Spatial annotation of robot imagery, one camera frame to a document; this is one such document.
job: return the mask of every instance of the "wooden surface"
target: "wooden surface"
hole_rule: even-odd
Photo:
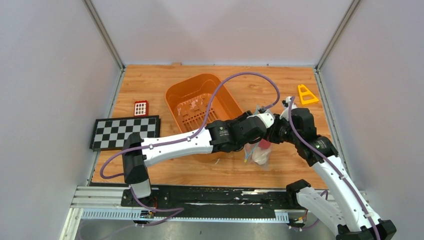
[[[132,117],[134,102],[147,100],[149,115],[159,115],[161,118],[160,136],[179,134],[164,97],[170,86],[202,73],[212,73],[224,80],[232,74],[244,71],[258,72],[270,77],[279,87],[280,101],[294,95],[295,103],[299,106],[297,93],[299,84],[304,84],[319,97],[313,69],[308,67],[130,65],[126,69],[112,117]],[[257,105],[266,106],[276,99],[274,88],[257,76],[239,76],[230,80],[225,86],[243,111],[254,112]],[[318,134],[330,138],[322,103],[307,107],[314,116]],[[281,113],[283,107],[279,103],[271,110],[274,113]],[[100,167],[116,152],[100,153],[93,182],[124,182],[123,177],[105,180],[99,175]],[[148,173],[152,184],[285,188],[287,184],[305,179],[314,188],[327,188],[306,161],[298,156],[295,147],[290,143],[272,145],[267,170],[254,163],[244,163],[244,151],[226,153],[216,162],[216,160],[200,162],[192,157],[181,157],[149,167]],[[122,172],[121,157],[115,158],[104,171],[105,175]]]

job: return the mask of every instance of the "robotic arm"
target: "robotic arm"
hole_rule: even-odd
[[[283,101],[286,107],[289,103],[289,97]],[[269,110],[262,110],[259,111],[260,114],[252,115],[250,111],[247,111],[236,119],[211,122],[193,138],[190,136],[198,129],[161,138],[141,139],[138,133],[133,133],[125,141],[124,150],[140,146],[149,147],[131,151],[122,156],[125,183],[131,185],[137,198],[144,198],[151,194],[147,167],[154,164],[192,154],[237,152],[242,150],[245,144],[254,144],[261,139],[274,144],[288,142],[295,146],[297,153],[324,180],[339,209],[321,197],[303,179],[289,184],[286,188],[295,203],[313,212],[334,233],[337,240],[392,239],[396,232],[392,221],[381,220],[359,193],[331,141],[325,136],[317,135],[314,117],[309,109],[297,108],[294,103],[292,104],[291,117],[295,129],[308,144],[327,157],[331,163],[324,161],[296,136],[289,123],[287,108],[281,114],[272,114]],[[177,143],[154,146],[171,141]],[[342,177],[337,174],[331,164],[343,174]],[[362,201],[362,206],[366,207],[366,211],[357,201],[357,196]],[[373,221],[377,227],[379,238],[375,235],[370,221]]]

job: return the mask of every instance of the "clear plastic bag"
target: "clear plastic bag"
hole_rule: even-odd
[[[268,162],[271,155],[271,143],[266,140],[260,140],[258,143],[244,145],[245,163],[255,163],[264,170],[268,170]]]

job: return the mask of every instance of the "orange plastic bin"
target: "orange plastic bin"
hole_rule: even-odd
[[[203,73],[171,86],[165,94],[166,104],[181,133],[200,128],[205,119],[209,100],[221,80],[210,73]],[[233,96],[222,86],[212,101],[207,123],[215,120],[234,119],[243,113]],[[222,154],[195,156],[198,160],[211,161]]]

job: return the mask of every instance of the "yellow plastic bracket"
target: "yellow plastic bracket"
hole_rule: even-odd
[[[297,86],[297,92],[299,93],[300,103],[305,106],[308,104],[318,103],[320,100],[316,97],[311,90],[309,90],[305,85],[300,84]],[[305,96],[310,96],[311,99],[305,100]]]

